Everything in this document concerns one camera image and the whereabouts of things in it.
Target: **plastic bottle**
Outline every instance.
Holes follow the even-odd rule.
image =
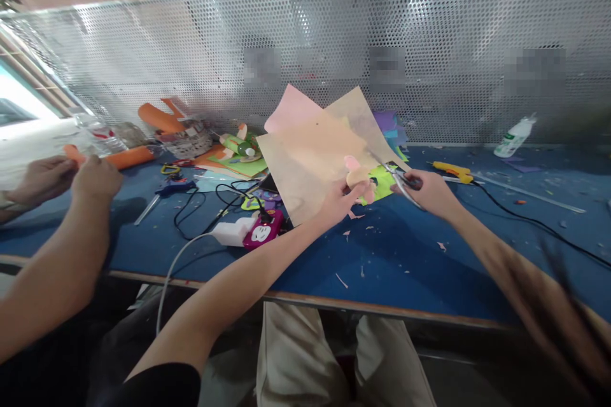
[[[533,113],[530,117],[522,118],[518,124],[509,129],[503,141],[495,148],[495,156],[508,158],[514,155],[530,135],[533,124],[537,122],[535,115],[536,113]]]
[[[83,108],[72,108],[70,112],[74,116],[76,126],[86,130],[94,139],[95,147],[100,152],[100,155],[108,156],[128,150],[128,147],[121,138],[115,135],[112,128],[95,116],[87,113]]]

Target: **yellow glue gun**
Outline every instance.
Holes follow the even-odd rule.
[[[445,173],[455,175],[463,184],[469,184],[473,181],[470,169],[439,161],[432,162],[432,164],[437,170],[443,170]]]

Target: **wire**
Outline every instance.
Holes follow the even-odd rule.
[[[174,271],[174,266],[176,265],[178,258],[180,258],[180,256],[185,252],[187,248],[189,248],[189,245],[191,245],[196,240],[199,240],[200,238],[205,237],[206,235],[212,235],[212,234],[210,233],[201,234],[189,240],[185,244],[185,246],[183,246],[180,249],[176,257],[174,258],[174,261],[172,261],[172,265],[170,266],[170,269],[167,271],[167,275],[165,276],[164,288],[161,291],[161,299],[159,300],[159,310],[157,311],[157,325],[155,326],[156,335],[159,335],[159,331],[161,330],[161,311],[163,310],[163,307],[164,307],[165,292],[167,291],[168,283],[170,283],[170,276],[172,275],[172,272]]]
[[[219,194],[218,194],[218,188],[220,188],[221,186],[224,186],[224,187],[226,187],[226,188],[229,188],[229,189],[231,189],[231,190],[232,190],[232,192],[236,192],[236,193],[238,193],[238,194],[243,195],[243,196],[244,196],[244,197],[246,197],[246,198],[249,198],[248,194],[246,194],[245,192],[243,192],[243,191],[241,191],[241,190],[239,190],[239,189],[234,188],[234,187],[233,187],[233,184],[234,184],[234,183],[237,183],[237,181],[234,181],[233,183],[231,183],[231,186],[229,186],[228,184],[225,184],[225,183],[221,183],[221,184],[217,185],[217,187],[216,187],[216,189],[215,189],[215,191],[216,191],[216,196],[217,196],[217,197],[218,197],[218,198],[221,200],[221,202],[223,202],[224,204],[227,204],[227,205],[228,205],[228,206],[230,206],[230,207],[232,206],[232,204],[231,204],[231,203],[227,203],[227,202],[226,202],[226,201],[225,201],[225,200],[224,200],[224,199],[223,199],[221,196],[219,196]],[[257,196],[254,196],[254,197],[256,198],[256,201],[257,201],[257,203],[259,204],[259,208],[261,209],[261,211],[263,211],[263,205],[261,205],[261,201],[259,200],[259,198],[258,198]]]
[[[180,216],[180,214],[185,211],[185,209],[188,207],[189,203],[191,202],[191,200],[193,199],[193,197],[195,196],[195,194],[203,194],[204,195],[204,199],[199,203],[199,205],[196,205],[193,210],[191,210],[189,213],[187,213],[185,216],[183,216],[183,218],[180,221],[177,221],[178,217]],[[179,211],[177,211],[177,213],[174,215],[174,227],[176,228],[176,230],[178,230],[178,233],[180,234],[181,237],[183,237],[183,239],[185,240],[192,240],[193,237],[187,237],[185,235],[185,233],[183,232],[183,230],[180,228],[180,223],[182,223],[184,220],[186,220],[189,216],[191,216],[193,213],[195,213],[195,211],[199,208],[202,207],[204,205],[204,203],[206,202],[206,193],[201,193],[201,192],[194,192],[189,196],[189,199],[187,199],[186,203],[182,206],[182,208],[180,208]]]
[[[520,215],[520,214],[518,214],[518,213],[514,213],[514,212],[512,212],[510,209],[508,209],[508,208],[506,208],[505,206],[503,206],[502,204],[500,204],[500,203],[498,202],[498,200],[497,200],[497,199],[495,199],[495,198],[492,196],[492,194],[491,194],[490,192],[488,192],[488,190],[487,190],[486,188],[484,188],[484,187],[483,187],[481,184],[477,183],[476,181],[474,181],[474,182],[473,182],[473,184],[474,184],[475,186],[477,186],[478,188],[480,188],[480,189],[481,189],[483,192],[485,192],[485,193],[486,193],[486,195],[487,195],[488,197],[490,197],[490,200],[492,200],[492,202],[494,202],[494,203],[495,203],[495,205],[496,205],[497,207],[499,207],[501,210],[503,210],[503,211],[505,211],[505,212],[509,213],[510,215],[517,216],[517,217],[518,217],[518,218],[520,218],[520,219],[526,220],[526,221],[528,221],[528,222],[530,222],[530,223],[533,223],[533,224],[538,224],[539,226],[541,226],[541,227],[543,227],[544,229],[546,229],[546,230],[547,230],[547,231],[548,231],[548,232],[549,232],[551,235],[553,235],[555,238],[557,238],[557,239],[558,239],[558,240],[560,240],[561,242],[564,242],[564,243],[566,243],[567,245],[569,245],[570,247],[573,247],[574,249],[576,249],[577,251],[580,251],[580,252],[584,253],[585,255],[587,255],[587,256],[589,256],[590,258],[594,259],[595,261],[597,261],[597,262],[601,263],[601,264],[602,264],[602,265],[604,265],[605,267],[607,267],[607,268],[611,268],[611,263],[610,263],[610,262],[608,262],[607,260],[605,260],[605,259],[601,258],[600,256],[595,255],[593,252],[588,251],[588,250],[587,250],[587,249],[585,249],[585,248],[581,248],[581,246],[579,246],[579,245],[575,245],[573,242],[570,242],[569,240],[565,239],[565,238],[564,238],[562,235],[560,235],[560,234],[559,234],[557,231],[555,231],[554,229],[552,229],[552,228],[551,228],[550,226],[548,226],[547,224],[545,224],[545,223],[543,223],[543,222],[539,221],[538,219],[530,218],[530,217],[527,217],[527,216],[522,216],[522,215]]]
[[[246,192],[249,192],[249,191],[251,191],[253,188],[255,188],[255,187],[258,185],[258,179],[250,179],[250,180],[236,180],[236,181],[232,181],[230,184],[219,184],[219,185],[216,187],[216,189],[215,189],[216,196],[217,196],[217,197],[219,198],[219,200],[221,200],[221,201],[222,201],[224,204],[227,204],[227,202],[226,202],[226,201],[225,201],[225,200],[224,200],[224,199],[223,199],[223,198],[222,198],[222,197],[219,195],[219,193],[218,193],[218,187],[219,187],[219,186],[226,186],[226,187],[228,187],[228,188],[231,188],[232,190],[234,190],[234,191],[236,191],[236,192],[240,193],[241,195],[240,195],[240,196],[238,196],[237,198],[233,199],[233,200],[231,201],[231,203],[230,203],[230,204],[227,204],[227,206],[226,206],[224,209],[222,209],[222,210],[221,210],[221,212],[219,213],[219,215],[220,215],[220,216],[219,216],[219,215],[217,215],[217,217],[216,217],[216,218],[213,220],[213,222],[212,222],[212,223],[210,223],[210,224],[208,225],[208,227],[207,227],[206,229],[204,229],[204,230],[203,230],[201,233],[208,232],[208,231],[210,230],[210,228],[212,227],[212,225],[214,225],[214,224],[215,224],[215,223],[216,223],[216,222],[217,222],[217,221],[220,219],[220,217],[222,216],[222,214],[223,214],[223,213],[224,213],[224,212],[225,212],[225,211],[226,211],[226,210],[227,210],[227,209],[228,209],[228,208],[229,208],[229,207],[230,207],[230,206],[231,206],[231,205],[232,205],[232,204],[233,204],[233,203],[234,203],[234,202],[235,202],[235,201],[238,199],[238,198],[242,198],[242,194],[243,194],[243,193],[242,193],[242,191],[235,189],[235,188],[233,187],[233,185],[234,185],[235,183],[248,183],[248,182],[250,182],[250,181],[257,181],[257,183],[256,183],[256,184],[254,184],[252,187],[250,187],[250,188],[248,188],[248,189],[246,190]],[[193,199],[193,196],[194,196],[195,194],[204,194],[204,199],[203,199],[203,201],[201,201],[201,203],[200,203],[198,206],[196,206],[196,207],[195,207],[193,210],[191,210],[189,213],[187,213],[186,215],[184,215],[184,216],[183,216],[183,217],[182,217],[182,218],[181,218],[181,219],[178,221],[178,216],[180,216],[180,214],[181,214],[183,211],[185,211],[185,210],[186,210],[186,208],[188,207],[189,203],[191,202],[191,200]],[[184,204],[184,206],[182,206],[182,208],[180,208],[180,210],[179,210],[179,211],[176,213],[176,215],[174,215],[174,227],[176,228],[176,230],[178,230],[178,233],[180,234],[180,236],[181,236],[183,239],[185,239],[185,240],[193,240],[193,237],[187,237],[187,236],[185,235],[185,233],[183,232],[183,230],[180,228],[180,224],[181,224],[181,223],[182,223],[184,220],[186,220],[188,217],[190,217],[190,216],[191,216],[193,213],[195,213],[195,211],[196,211],[198,208],[203,207],[205,202],[206,202],[206,193],[201,193],[201,192],[195,192],[195,193],[192,193],[192,194],[189,196],[189,199],[188,199],[188,200],[186,201],[186,203]]]

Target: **metal mesh screen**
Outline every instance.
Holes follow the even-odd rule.
[[[2,21],[109,122],[177,96],[262,127],[291,83],[321,106],[360,85],[411,141],[596,135],[611,117],[611,0],[139,0]]]

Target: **sleeve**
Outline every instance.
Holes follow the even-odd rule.
[[[200,385],[200,376],[193,366],[168,362],[148,368],[127,380],[111,396],[105,407],[196,407]]]

